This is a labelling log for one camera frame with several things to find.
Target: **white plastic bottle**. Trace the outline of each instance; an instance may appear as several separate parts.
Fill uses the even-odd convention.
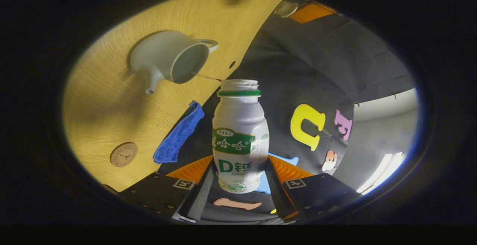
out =
[[[212,121],[212,149],[222,189],[234,194],[260,185],[269,150],[269,130],[256,80],[224,80]]]

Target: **blue cloth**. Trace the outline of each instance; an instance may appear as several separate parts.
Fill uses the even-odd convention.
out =
[[[196,125],[204,117],[202,106],[193,101],[182,118],[169,132],[154,153],[157,164],[177,162],[177,153],[187,138],[194,132]]]
[[[272,153],[269,153],[269,155],[271,156],[274,156],[276,158],[280,158],[281,160],[284,160],[294,166],[296,166],[298,164],[298,161],[300,160],[298,157],[294,157],[292,159],[288,159],[288,158],[283,158],[281,156],[278,156],[278,155],[274,155]],[[266,194],[270,194],[270,186],[268,184],[268,179],[267,179],[267,175],[262,174],[262,177],[260,178],[260,185],[257,189],[255,189],[255,191],[258,191],[258,192],[264,192]]]

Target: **wooden surface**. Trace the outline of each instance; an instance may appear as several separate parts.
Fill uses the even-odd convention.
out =
[[[65,131],[78,160],[99,182],[117,191],[157,170],[152,157],[162,139],[189,103],[204,104],[219,82],[199,76],[182,85],[162,80],[155,94],[148,95],[145,79],[129,68],[134,46],[168,29],[216,40],[219,48],[200,74],[225,79],[281,1],[170,0],[107,32],[78,60],[63,96]],[[138,154],[129,165],[114,167],[111,152],[125,142],[136,143]]]

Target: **round wooden coaster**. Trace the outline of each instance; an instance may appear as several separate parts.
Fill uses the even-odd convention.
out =
[[[138,146],[133,142],[125,142],[116,147],[109,157],[115,167],[124,167],[131,163],[138,153]]]

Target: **light blue object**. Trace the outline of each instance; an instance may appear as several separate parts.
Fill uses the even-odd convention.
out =
[[[177,162],[177,154],[187,138],[194,132],[196,125],[204,117],[204,111],[198,102],[193,101],[184,114],[184,118],[170,131],[154,153],[156,164]]]
[[[272,154],[272,153],[269,153],[269,155],[273,156],[273,157],[276,157],[276,158],[279,158],[281,160],[284,160],[294,166],[296,166],[298,164],[298,161],[300,160],[298,157],[294,157],[292,159],[289,159],[289,158],[283,158],[281,156],[278,156],[278,155],[275,155],[275,154]],[[266,194],[270,194],[270,186],[268,184],[268,180],[267,180],[267,175],[262,174],[262,177],[260,179],[260,185],[257,189],[255,189],[255,191],[258,191],[258,192],[264,192]]]

